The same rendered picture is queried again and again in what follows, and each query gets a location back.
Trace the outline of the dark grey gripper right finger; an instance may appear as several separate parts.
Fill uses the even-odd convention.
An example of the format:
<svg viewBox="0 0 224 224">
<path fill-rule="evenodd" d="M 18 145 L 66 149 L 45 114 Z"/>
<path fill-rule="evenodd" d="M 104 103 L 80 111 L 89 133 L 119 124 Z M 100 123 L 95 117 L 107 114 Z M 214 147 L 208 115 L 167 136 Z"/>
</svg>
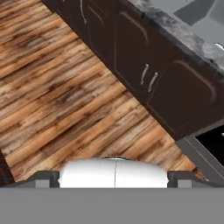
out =
<svg viewBox="0 0 224 224">
<path fill-rule="evenodd" d="M 168 188 L 217 187 L 218 185 L 196 177 L 190 171 L 168 171 Z"/>
</svg>

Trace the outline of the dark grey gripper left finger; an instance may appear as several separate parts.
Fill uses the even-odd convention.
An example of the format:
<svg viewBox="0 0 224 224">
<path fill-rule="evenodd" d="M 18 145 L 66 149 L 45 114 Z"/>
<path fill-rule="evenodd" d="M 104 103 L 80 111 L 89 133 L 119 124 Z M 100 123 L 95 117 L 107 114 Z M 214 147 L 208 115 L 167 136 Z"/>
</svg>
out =
<svg viewBox="0 0 224 224">
<path fill-rule="evenodd" d="M 28 179 L 7 185 L 21 188 L 59 188 L 60 173 L 58 171 L 36 171 Z"/>
</svg>

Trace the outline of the grey appliance with black window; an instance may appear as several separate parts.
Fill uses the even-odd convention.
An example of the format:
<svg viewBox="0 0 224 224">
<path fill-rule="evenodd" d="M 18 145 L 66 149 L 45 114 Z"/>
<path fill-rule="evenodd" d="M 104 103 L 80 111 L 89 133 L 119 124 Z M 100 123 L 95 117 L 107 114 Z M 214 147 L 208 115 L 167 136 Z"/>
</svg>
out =
<svg viewBox="0 0 224 224">
<path fill-rule="evenodd" d="M 224 118 L 176 142 L 211 182 L 224 186 Z"/>
</svg>

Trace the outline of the white round domed object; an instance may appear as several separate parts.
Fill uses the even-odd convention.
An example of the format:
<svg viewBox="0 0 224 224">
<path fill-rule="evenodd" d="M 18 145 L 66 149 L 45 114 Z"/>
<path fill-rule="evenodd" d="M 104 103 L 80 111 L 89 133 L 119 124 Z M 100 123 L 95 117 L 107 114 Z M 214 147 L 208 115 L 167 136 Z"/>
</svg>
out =
<svg viewBox="0 0 224 224">
<path fill-rule="evenodd" d="M 167 172 L 158 165 L 126 157 L 83 158 L 59 172 L 61 188 L 166 188 Z"/>
</svg>

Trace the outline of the dark brown cupboard door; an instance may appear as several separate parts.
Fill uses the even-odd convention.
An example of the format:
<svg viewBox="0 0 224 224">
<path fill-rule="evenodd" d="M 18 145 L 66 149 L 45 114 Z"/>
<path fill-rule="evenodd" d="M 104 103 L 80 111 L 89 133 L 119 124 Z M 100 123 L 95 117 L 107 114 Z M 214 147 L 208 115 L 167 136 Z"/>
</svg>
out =
<svg viewBox="0 0 224 224">
<path fill-rule="evenodd" d="M 143 95 L 145 85 L 141 76 L 147 62 L 150 38 L 141 18 L 127 10 L 120 10 L 115 29 L 115 71 L 129 89 Z"/>
<path fill-rule="evenodd" d="M 223 119 L 224 86 L 215 70 L 176 46 L 165 56 L 147 106 L 166 131 L 178 140 Z"/>
<path fill-rule="evenodd" d="M 87 0 L 86 16 L 90 43 L 104 64 L 114 68 L 116 0 Z"/>
<path fill-rule="evenodd" d="M 81 15 L 81 0 L 41 0 L 54 13 L 57 13 L 69 27 L 87 44 L 88 27 Z"/>
</svg>

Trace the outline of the grey steel sink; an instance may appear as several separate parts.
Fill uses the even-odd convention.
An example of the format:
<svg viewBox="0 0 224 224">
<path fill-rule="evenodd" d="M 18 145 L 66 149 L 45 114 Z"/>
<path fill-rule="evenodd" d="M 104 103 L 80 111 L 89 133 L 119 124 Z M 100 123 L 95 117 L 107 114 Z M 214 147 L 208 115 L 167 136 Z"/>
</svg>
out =
<svg viewBox="0 0 224 224">
<path fill-rule="evenodd" d="M 224 47 L 224 0 L 151 0 L 212 44 Z"/>
</svg>

